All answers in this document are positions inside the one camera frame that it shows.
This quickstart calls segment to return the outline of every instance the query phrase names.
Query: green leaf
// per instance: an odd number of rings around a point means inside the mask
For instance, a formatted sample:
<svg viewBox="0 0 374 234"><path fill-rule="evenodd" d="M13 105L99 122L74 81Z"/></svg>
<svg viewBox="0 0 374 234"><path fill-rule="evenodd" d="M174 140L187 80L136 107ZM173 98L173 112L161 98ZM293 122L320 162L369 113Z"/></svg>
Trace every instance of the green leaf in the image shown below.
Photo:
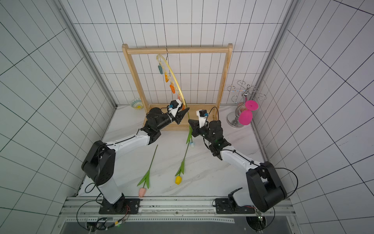
<svg viewBox="0 0 374 234"><path fill-rule="evenodd" d="M149 188L149 174L148 174L147 178L145 179L145 183L147 184L147 188Z"/></svg>
<svg viewBox="0 0 374 234"><path fill-rule="evenodd" d="M183 159L182 164L181 164L181 171L182 171L182 174L184 175L184 159Z"/></svg>
<svg viewBox="0 0 374 234"><path fill-rule="evenodd" d="M179 167L178 172L175 174L175 176L181 174L181 168Z"/></svg>
<svg viewBox="0 0 374 234"><path fill-rule="evenodd" d="M187 137L187 141L186 141L186 144L191 140L191 137L192 137L192 128L190 126L190 130L188 132L188 137Z"/></svg>
<svg viewBox="0 0 374 234"><path fill-rule="evenodd" d="M146 172L146 174L143 176L143 178L140 180L140 182L139 182L139 184L137 186L139 186L141 183L144 182L144 180L147 177L147 175L149 175L149 170Z"/></svg>

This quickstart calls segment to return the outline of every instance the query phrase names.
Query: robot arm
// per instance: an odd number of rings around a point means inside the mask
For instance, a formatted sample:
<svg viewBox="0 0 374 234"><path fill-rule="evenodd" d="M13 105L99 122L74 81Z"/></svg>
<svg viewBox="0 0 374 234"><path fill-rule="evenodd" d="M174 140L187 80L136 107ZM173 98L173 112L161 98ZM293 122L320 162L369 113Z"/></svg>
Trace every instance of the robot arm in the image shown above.
<svg viewBox="0 0 374 234"><path fill-rule="evenodd" d="M104 200L112 204L114 210L122 208L124 200L113 179L116 152L121 150L123 155L141 146L152 144L161 135L161 129L173 121L179 124L189 110L181 110L182 102L178 99L171 101L165 108L168 110L167 113L163 113L160 108L152 108L146 115L145 126L135 135L113 142L95 142L82 163L82 170L94 181L104 195Z"/></svg>
<svg viewBox="0 0 374 234"><path fill-rule="evenodd" d="M188 120L192 127L192 136L197 137L200 135L208 140L210 145L208 146L205 144L205 146L212 152L213 156L230 163L238 170L246 173L249 196L251 202L257 209L266 212L287 197L286 190L270 162L261 163L254 161L236 151L235 148L223 138L220 120L208 122L206 110L197 111L196 114L199 120ZM235 199L235 201L233 201L233 203L235 203L233 206L234 208L237 205L250 205L243 201L243 199L248 201L248 196L246 196L245 193L246 191L239 191L239 189L237 189L231 194Z"/></svg>

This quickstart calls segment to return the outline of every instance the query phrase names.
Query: orange clothespin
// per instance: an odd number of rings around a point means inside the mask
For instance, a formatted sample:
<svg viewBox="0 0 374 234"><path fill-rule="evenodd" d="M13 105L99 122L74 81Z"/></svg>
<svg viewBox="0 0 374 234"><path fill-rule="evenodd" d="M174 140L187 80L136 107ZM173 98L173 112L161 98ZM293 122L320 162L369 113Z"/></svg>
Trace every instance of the orange clothespin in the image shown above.
<svg viewBox="0 0 374 234"><path fill-rule="evenodd" d="M183 102L182 97L181 97L181 95L179 94L179 91L178 91L178 99L181 100L181 102Z"/></svg>
<svg viewBox="0 0 374 234"><path fill-rule="evenodd" d="M165 82L167 83L169 81L168 73L165 71Z"/></svg>
<svg viewBox="0 0 374 234"><path fill-rule="evenodd" d="M173 84L173 82L171 82L171 84L170 84L170 89L171 89L171 91L173 92L173 94L175 93L175 88L174 88L174 84Z"/></svg>

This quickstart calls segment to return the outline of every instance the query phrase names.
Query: wooden frame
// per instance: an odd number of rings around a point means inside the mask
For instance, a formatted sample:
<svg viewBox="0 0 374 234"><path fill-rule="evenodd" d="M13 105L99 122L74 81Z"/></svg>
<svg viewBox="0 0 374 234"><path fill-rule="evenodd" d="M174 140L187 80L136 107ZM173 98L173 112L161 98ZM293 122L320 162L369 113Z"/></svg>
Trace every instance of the wooden frame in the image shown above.
<svg viewBox="0 0 374 234"><path fill-rule="evenodd" d="M166 107L169 103L153 103L149 104L147 99L145 98L143 87L141 86L139 76L137 69L135 67L134 61L132 59L132 54L200 54L200 53L226 53L225 62L222 70L222 76L221 76L221 82L220 82L220 88L218 91L218 96L216 100L216 104L188 104L188 107L190 108L190 118L191 119L197 119L197 116L195 114L196 110L200 109L206 109L207 111L210 111L212 107L216 106L217 109L220 108L222 95L224 91L224 86L226 83L227 78L227 72L229 70L230 65L230 59L232 55L233 45L228 44L226 47L200 47L200 46L192 46L192 47L168 47L168 50L166 51L166 48L129 48L127 44L122 45L122 51L125 55L127 64L130 68L130 72L132 74L132 78L134 79L135 86L137 87L139 96L144 104L144 109L146 113L149 112L150 109L154 107ZM217 112L214 109L212 112L213 114L208 118L208 120L218 119ZM183 118L182 122L177 125L175 122L172 124L169 124L167 127L164 128L164 130L188 130L189 124L188 124L188 118Z"/></svg>

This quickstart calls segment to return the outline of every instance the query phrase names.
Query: white tiled wall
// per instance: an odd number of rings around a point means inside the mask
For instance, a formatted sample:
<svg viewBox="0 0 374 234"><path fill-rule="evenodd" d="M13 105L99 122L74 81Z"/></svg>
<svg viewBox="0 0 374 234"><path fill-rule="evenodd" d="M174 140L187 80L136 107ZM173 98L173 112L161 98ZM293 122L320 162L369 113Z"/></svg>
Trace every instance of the white tiled wall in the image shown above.
<svg viewBox="0 0 374 234"><path fill-rule="evenodd" d="M260 85L267 156L304 233L372 233L374 1L301 0ZM288 193L293 174L278 170Z"/></svg>
<svg viewBox="0 0 374 234"><path fill-rule="evenodd" d="M117 104L139 97L122 52L150 46L234 46L227 86L255 84L291 0L61 0ZM133 55L150 103L176 98L156 55ZM215 103L225 54L170 54L187 103Z"/></svg>
<svg viewBox="0 0 374 234"><path fill-rule="evenodd" d="M0 1L0 41L0 233L50 233L113 106L50 0Z"/></svg>

